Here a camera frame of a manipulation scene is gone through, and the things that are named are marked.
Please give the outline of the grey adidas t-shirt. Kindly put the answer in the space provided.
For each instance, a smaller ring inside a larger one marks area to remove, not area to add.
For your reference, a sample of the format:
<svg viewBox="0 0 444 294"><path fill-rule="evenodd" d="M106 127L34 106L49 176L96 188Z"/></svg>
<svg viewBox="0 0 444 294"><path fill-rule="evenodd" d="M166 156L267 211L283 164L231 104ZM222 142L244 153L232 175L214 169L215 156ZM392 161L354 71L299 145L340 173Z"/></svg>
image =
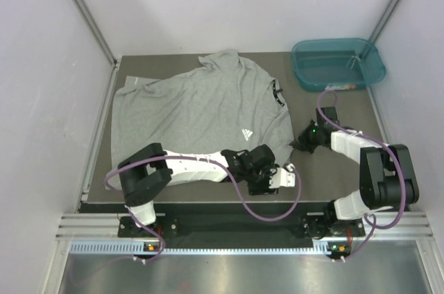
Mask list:
<svg viewBox="0 0 444 294"><path fill-rule="evenodd" d="M279 165L289 160L293 127L278 80L236 51L198 60L191 71L164 80L139 78L117 90L112 166L151 143L187 154L266 144Z"/></svg>

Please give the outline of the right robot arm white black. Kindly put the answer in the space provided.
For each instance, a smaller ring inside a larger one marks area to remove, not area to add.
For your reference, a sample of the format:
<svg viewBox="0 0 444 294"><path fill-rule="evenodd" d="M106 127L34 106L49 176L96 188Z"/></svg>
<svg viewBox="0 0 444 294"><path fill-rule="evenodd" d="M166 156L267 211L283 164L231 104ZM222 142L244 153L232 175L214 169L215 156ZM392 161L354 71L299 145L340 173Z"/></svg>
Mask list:
<svg viewBox="0 0 444 294"><path fill-rule="evenodd" d="M349 127L311 120L290 146L308 153L323 146L359 165L359 188L327 204L321 236L345 235L361 218L393 208L404 210L419 200L416 173L405 145L385 144Z"/></svg>

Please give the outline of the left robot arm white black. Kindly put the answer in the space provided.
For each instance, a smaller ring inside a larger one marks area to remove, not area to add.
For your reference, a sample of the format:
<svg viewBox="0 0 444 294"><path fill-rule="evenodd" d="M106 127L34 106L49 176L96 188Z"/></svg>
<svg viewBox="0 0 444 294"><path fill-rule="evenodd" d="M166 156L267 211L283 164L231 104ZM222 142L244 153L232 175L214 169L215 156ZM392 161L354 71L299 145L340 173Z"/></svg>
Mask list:
<svg viewBox="0 0 444 294"><path fill-rule="evenodd" d="M263 195L276 193L286 181L266 145L252 151L180 154L154 143L122 161L117 170L125 205L135 216L133 227L142 236L156 231L153 200L167 186L201 180L222 182L233 177L235 182L247 182L249 194Z"/></svg>

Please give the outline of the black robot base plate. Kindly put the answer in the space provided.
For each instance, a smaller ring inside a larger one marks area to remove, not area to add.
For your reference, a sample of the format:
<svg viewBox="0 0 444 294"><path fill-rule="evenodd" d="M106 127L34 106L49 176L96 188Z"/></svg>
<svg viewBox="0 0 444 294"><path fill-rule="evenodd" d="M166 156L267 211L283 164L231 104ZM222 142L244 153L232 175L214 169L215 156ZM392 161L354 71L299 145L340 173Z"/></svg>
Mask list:
<svg viewBox="0 0 444 294"><path fill-rule="evenodd" d="M364 237L361 221L345 235L321 236L325 202L299 202L286 218L265 222L250 215L240 202L157 203L151 229L168 248L310 248L315 240L343 242Z"/></svg>

